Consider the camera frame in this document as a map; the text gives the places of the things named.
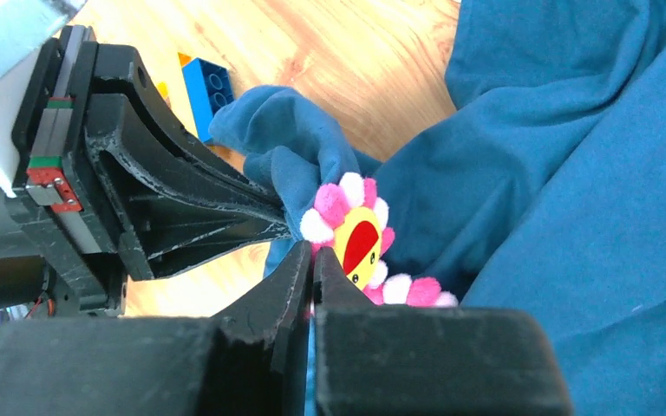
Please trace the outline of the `pink white flower brooch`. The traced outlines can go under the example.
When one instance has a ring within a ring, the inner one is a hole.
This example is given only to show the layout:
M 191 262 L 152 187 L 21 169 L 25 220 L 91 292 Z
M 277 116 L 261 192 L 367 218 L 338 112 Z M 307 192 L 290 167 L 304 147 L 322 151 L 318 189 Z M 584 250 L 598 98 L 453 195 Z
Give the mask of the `pink white flower brooch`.
M 339 182 L 321 185 L 300 231 L 315 252 L 331 248 L 358 289 L 376 289 L 387 278 L 382 256 L 395 232 L 389 226 L 389 204 L 378 195 L 374 179 L 346 172 Z

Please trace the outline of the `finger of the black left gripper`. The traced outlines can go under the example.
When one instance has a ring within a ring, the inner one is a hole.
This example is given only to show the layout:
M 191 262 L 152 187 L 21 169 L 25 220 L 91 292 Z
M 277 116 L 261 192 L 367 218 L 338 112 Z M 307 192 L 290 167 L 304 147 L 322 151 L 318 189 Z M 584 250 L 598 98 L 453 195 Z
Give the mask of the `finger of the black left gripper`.
M 123 227 L 118 252 L 135 281 L 177 276 L 291 235 L 279 204 L 234 193 L 208 200 L 140 192 L 119 198 L 116 213 Z

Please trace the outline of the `blue garment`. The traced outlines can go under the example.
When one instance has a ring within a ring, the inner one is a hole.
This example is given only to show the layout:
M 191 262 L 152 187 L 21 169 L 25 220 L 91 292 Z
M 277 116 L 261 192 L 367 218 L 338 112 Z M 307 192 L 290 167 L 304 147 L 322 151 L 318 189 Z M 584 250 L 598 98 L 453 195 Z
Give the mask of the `blue garment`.
M 454 115 L 378 163 L 290 88 L 213 118 L 297 230 L 317 188 L 374 177 L 394 273 L 523 309 L 580 415 L 666 415 L 666 1 L 465 1 Z

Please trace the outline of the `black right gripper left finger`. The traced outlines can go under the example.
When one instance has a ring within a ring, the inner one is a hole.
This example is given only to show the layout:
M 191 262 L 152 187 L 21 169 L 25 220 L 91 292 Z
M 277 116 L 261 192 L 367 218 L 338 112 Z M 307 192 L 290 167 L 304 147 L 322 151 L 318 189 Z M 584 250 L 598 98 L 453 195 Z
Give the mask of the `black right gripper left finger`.
M 0 415 L 301 415 L 310 246 L 209 318 L 0 328 Z

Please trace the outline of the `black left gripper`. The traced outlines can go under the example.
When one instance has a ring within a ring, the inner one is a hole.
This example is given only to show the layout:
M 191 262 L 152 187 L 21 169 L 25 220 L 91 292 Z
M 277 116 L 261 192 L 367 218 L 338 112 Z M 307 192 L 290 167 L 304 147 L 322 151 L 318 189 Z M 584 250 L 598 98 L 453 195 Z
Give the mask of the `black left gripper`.
M 124 314 L 118 220 L 88 150 L 184 205 L 282 211 L 277 195 L 187 132 L 136 48 L 98 42 L 90 27 L 69 26 L 42 45 L 11 138 L 20 160 L 14 197 L 0 190 L 0 309 Z

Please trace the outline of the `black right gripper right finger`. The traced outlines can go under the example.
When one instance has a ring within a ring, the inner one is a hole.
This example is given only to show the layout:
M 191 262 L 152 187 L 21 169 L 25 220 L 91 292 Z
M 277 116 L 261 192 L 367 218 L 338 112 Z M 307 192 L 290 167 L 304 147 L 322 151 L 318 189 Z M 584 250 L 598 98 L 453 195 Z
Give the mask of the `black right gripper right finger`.
M 377 306 L 330 248 L 314 266 L 321 415 L 571 415 L 553 349 L 513 309 Z

